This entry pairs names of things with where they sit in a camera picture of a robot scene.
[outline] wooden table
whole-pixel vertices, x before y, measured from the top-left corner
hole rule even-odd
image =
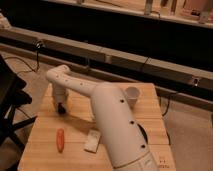
[[[175,171],[155,87],[149,83],[115,83],[121,88],[135,86],[141,95],[133,114],[148,134],[149,147],[161,171]],[[84,151],[90,129],[96,128],[88,98],[69,92],[68,112],[59,116],[55,111],[48,87],[38,117],[33,125],[22,155],[19,171],[112,171],[106,149],[101,140],[96,154]],[[58,153],[56,131],[65,130],[65,148]]]

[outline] orange carrot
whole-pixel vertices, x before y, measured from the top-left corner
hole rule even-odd
[[[64,129],[60,128],[56,133],[56,145],[59,153],[64,150]]]

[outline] white object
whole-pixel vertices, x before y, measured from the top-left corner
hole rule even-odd
[[[140,91],[136,87],[128,87],[125,90],[125,96],[130,108],[133,109],[140,96]]]
[[[97,130],[89,130],[87,140],[84,145],[84,150],[92,153],[96,153],[101,138],[101,133]]]
[[[114,170],[158,171],[123,90],[109,82],[73,78],[67,75],[69,72],[69,68],[62,65],[47,71],[46,78],[53,84],[90,97],[92,111]]]

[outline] floor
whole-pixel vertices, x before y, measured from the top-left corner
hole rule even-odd
[[[1,52],[4,57],[14,56]],[[36,62],[22,58],[31,66]],[[25,64],[19,60],[7,60],[8,65],[19,72],[28,70]],[[24,105],[22,109],[29,115],[35,116],[41,104],[42,97],[47,88],[45,72],[52,68],[48,64],[40,63],[38,73],[21,73],[19,76],[27,82],[24,89],[33,98],[30,105]],[[165,110],[167,99],[161,98],[162,112]],[[24,119],[21,112],[17,111],[16,121]],[[182,103],[171,101],[169,112],[164,117],[166,129],[171,139],[171,149],[176,163],[177,171],[212,171],[213,170],[213,127],[210,111],[188,106]],[[26,142],[31,127],[18,132],[19,137]],[[11,164],[21,157],[21,152],[8,139],[0,147],[0,171],[4,171]]]

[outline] white cup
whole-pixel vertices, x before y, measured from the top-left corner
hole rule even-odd
[[[140,91],[136,87],[128,87],[125,89],[125,96],[130,108],[133,109],[140,96]]]

